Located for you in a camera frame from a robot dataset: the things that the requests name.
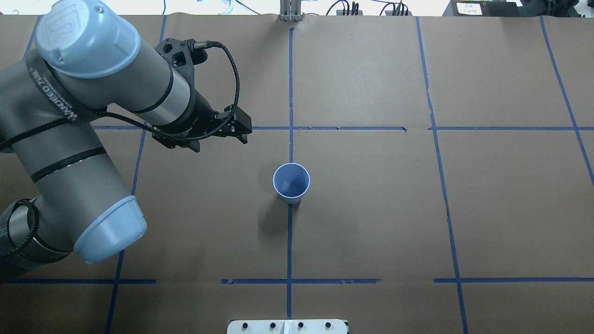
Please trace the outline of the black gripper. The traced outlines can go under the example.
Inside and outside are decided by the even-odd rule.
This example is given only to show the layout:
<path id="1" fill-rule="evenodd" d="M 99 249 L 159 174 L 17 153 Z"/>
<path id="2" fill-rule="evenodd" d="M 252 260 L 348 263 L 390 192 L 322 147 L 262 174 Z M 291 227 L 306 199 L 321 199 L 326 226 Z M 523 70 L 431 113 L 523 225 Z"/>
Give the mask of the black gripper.
<path id="1" fill-rule="evenodd" d="M 235 137 L 242 144 L 248 144 L 248 136 L 252 133 L 251 117 L 240 107 L 233 104 L 224 112 L 213 110 L 200 93 L 191 93 L 190 103 L 178 120 L 172 124 L 157 126 L 157 131 L 171 136 L 203 137 L 208 133 L 215 137 Z"/>

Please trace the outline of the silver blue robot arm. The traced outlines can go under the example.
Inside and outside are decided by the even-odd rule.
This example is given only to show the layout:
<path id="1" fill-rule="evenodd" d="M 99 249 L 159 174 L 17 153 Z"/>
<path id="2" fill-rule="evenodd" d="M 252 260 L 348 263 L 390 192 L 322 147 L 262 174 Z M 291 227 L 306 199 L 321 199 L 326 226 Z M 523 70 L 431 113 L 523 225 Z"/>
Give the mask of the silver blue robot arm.
<path id="1" fill-rule="evenodd" d="M 101 0 L 60 0 L 39 19 L 34 48 L 1 72 L 1 151 L 16 154 L 39 195 L 1 214 L 1 283 L 70 254 L 102 262 L 147 223 L 92 122 L 113 118 L 169 149 L 208 137 L 247 143 L 239 71 L 218 41 L 151 47 Z"/>

